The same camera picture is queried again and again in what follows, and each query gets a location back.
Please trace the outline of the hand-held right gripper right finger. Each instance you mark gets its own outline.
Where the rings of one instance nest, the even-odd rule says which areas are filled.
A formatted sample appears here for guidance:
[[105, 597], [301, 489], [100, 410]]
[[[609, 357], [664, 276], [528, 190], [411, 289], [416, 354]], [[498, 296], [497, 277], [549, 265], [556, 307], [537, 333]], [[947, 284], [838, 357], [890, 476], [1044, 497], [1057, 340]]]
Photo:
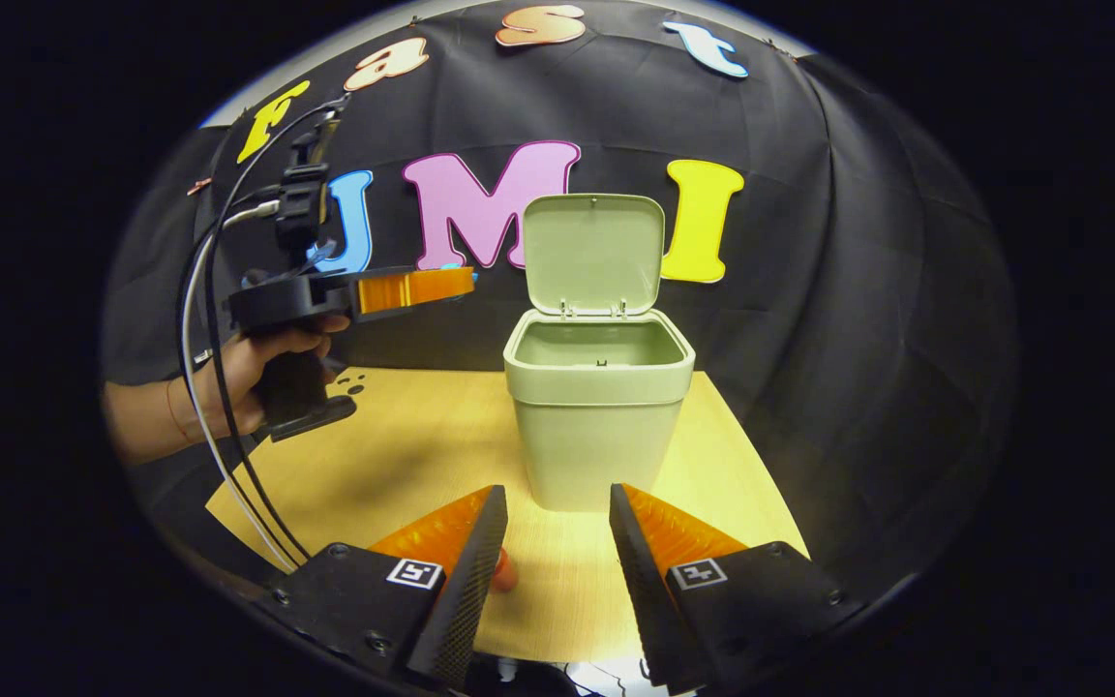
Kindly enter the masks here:
[[864, 612], [797, 548], [747, 546], [624, 482], [608, 521], [648, 679], [673, 696], [758, 696]]

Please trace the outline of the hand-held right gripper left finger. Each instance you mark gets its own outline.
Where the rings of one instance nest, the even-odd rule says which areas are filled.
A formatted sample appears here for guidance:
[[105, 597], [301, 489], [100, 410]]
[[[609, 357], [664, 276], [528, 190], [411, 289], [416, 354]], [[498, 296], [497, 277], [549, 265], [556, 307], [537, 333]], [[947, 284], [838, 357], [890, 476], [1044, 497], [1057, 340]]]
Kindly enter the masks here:
[[460, 693], [507, 525], [492, 485], [374, 546], [328, 544], [266, 588], [266, 619], [382, 691]]

